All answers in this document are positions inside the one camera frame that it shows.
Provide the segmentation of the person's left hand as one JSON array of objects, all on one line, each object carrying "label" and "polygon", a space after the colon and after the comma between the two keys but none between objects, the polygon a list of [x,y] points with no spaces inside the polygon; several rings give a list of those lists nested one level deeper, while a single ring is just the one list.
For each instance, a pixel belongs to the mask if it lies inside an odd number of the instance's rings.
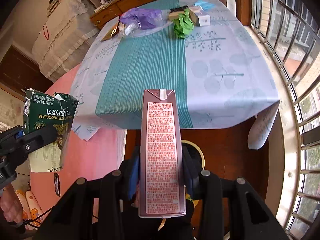
[{"label": "person's left hand", "polygon": [[16,224],[23,222],[23,207],[11,184],[3,189],[1,209],[8,222],[15,222]]}]

